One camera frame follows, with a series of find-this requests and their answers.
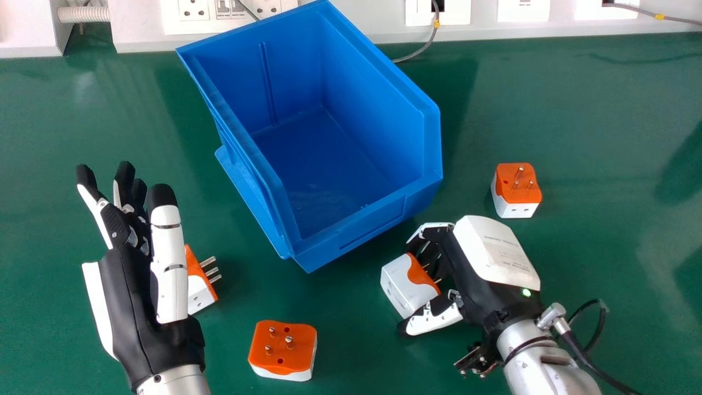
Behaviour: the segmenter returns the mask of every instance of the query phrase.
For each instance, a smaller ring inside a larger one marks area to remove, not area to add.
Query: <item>cable connector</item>
[[[200,262],[185,245],[185,260],[187,261],[187,313],[191,316],[198,311],[218,301],[217,292],[212,284],[222,278],[217,266],[211,266],[217,259],[209,257]]]

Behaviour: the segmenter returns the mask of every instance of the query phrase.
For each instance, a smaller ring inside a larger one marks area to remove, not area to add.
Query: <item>orange and white plug adapter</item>
[[[256,324],[249,351],[254,373],[270,379],[308,381],[317,353],[317,330],[307,324],[263,320]]]
[[[403,320],[441,293],[417,258],[410,253],[400,255],[383,266],[380,286]]]
[[[219,274],[217,266],[205,271],[207,266],[217,261],[215,257],[209,257],[200,262],[187,244],[185,261],[187,262],[187,313],[193,315],[219,299],[212,284],[222,278],[222,275]]]
[[[500,218],[531,218],[541,204],[536,171],[529,163],[498,164],[490,189]]]

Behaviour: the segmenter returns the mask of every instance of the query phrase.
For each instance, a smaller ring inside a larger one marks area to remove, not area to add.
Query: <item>blue plastic bin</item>
[[[327,1],[178,49],[217,158],[281,258],[307,272],[427,207],[439,109]]]

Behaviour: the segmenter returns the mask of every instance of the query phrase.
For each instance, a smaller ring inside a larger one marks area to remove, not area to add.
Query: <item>green tabletop surface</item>
[[[105,246],[74,167],[109,193],[130,160],[148,184],[173,186],[186,241],[218,258],[220,300],[197,316],[213,394],[509,394],[501,371],[464,380],[453,368],[479,329],[399,337],[379,279],[420,224],[497,218],[495,167],[521,161],[543,204],[503,222],[543,301],[603,299],[596,364],[643,394],[699,394],[702,35],[440,43],[400,68],[441,109],[443,184],[412,220],[306,274],[276,255],[218,164],[215,125],[175,53],[118,55],[90,26],[62,58],[0,61],[0,393],[129,393],[88,303],[80,265]],[[264,319],[316,327],[311,381],[251,371]],[[592,311],[575,325],[583,342],[595,322]]]

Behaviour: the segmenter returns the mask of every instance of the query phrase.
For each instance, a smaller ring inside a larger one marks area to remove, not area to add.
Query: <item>robotic hand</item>
[[[407,241],[406,254],[393,262],[401,259],[402,265],[393,270],[404,277],[388,275],[391,263],[383,269],[381,282],[406,317],[398,325],[403,335],[460,321],[483,328],[482,341],[470,345],[454,364],[464,377],[468,372],[485,377],[502,365],[514,395],[601,395],[594,379],[558,346],[553,329],[588,370],[624,394],[638,394],[592,364],[564,319],[563,306],[544,309],[541,280],[507,226],[480,216],[464,216],[455,225],[424,224]],[[456,290],[441,293],[435,283],[447,279],[455,282]]]
[[[187,267],[178,203],[170,186],[134,179],[129,162],[114,177],[114,204],[85,164],[78,192],[93,213],[107,253],[83,264],[105,351],[139,395],[209,395],[200,324],[187,314]],[[149,215],[144,210],[148,199]]]

